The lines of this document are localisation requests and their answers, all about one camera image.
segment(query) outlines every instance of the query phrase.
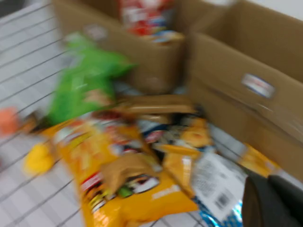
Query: green chip bag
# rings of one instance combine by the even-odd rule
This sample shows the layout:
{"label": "green chip bag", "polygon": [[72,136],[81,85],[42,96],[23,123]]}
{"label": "green chip bag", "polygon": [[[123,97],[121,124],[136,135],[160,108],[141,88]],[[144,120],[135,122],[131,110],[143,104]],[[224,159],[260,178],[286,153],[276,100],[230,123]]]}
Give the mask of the green chip bag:
{"label": "green chip bag", "polygon": [[55,125],[90,111],[115,104],[112,79],[122,76],[134,65],[126,57],[97,49],[80,34],[68,36],[73,66],[62,71],[48,119]]}

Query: yellow chip bag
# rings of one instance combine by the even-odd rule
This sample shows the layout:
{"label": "yellow chip bag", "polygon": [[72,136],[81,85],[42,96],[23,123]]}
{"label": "yellow chip bag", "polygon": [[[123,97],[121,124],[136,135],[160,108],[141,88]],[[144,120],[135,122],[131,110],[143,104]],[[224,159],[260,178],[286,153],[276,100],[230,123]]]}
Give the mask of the yellow chip bag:
{"label": "yellow chip bag", "polygon": [[[198,209],[162,170],[129,117],[114,111],[91,112],[49,128],[44,134],[53,138],[58,153],[74,175],[88,227],[126,227]],[[115,184],[119,189],[111,192],[102,166],[128,153],[138,154],[138,160],[144,161],[129,166],[131,173],[124,164],[124,172],[119,170],[122,162],[113,165],[123,174],[125,183],[121,186],[119,181]],[[152,172],[144,171],[145,163],[152,167]]]}
{"label": "yellow chip bag", "polygon": [[246,146],[247,151],[238,161],[240,165],[264,177],[268,177],[268,175],[274,174],[280,169],[280,166],[277,163],[271,161],[252,146]]}
{"label": "yellow chip bag", "polygon": [[191,148],[174,145],[156,145],[156,149],[165,154],[163,167],[172,174],[190,197],[194,197],[195,193],[191,187],[194,161],[203,153]]}

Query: cardboard box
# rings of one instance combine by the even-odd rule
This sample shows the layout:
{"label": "cardboard box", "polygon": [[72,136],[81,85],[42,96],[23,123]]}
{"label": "cardboard box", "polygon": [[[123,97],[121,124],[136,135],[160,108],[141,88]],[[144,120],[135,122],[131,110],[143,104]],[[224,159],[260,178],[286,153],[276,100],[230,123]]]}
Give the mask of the cardboard box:
{"label": "cardboard box", "polygon": [[303,22],[243,0],[202,25],[189,95],[215,125],[303,181]]}
{"label": "cardboard box", "polygon": [[[127,32],[119,22],[117,0],[53,0],[63,35],[81,31],[105,50],[117,51],[138,66],[127,82],[148,94],[168,93],[180,82],[184,43],[157,45]],[[173,30],[188,34],[215,5],[176,0]]]}

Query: red packaging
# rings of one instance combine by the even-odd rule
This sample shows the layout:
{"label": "red packaging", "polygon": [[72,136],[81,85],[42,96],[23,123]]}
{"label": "red packaging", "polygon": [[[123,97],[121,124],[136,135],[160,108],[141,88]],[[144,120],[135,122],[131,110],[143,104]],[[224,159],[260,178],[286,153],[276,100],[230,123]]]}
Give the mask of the red packaging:
{"label": "red packaging", "polygon": [[137,35],[166,30],[174,0],[120,0],[120,13],[126,29]]}

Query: white packaging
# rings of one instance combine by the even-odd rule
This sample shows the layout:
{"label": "white packaging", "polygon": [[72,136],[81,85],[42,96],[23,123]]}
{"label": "white packaging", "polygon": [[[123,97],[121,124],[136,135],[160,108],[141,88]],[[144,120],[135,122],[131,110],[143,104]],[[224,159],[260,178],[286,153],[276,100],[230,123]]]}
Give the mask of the white packaging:
{"label": "white packaging", "polygon": [[245,179],[245,173],[236,164],[206,153],[196,163],[192,185],[198,199],[222,222],[242,199]]}

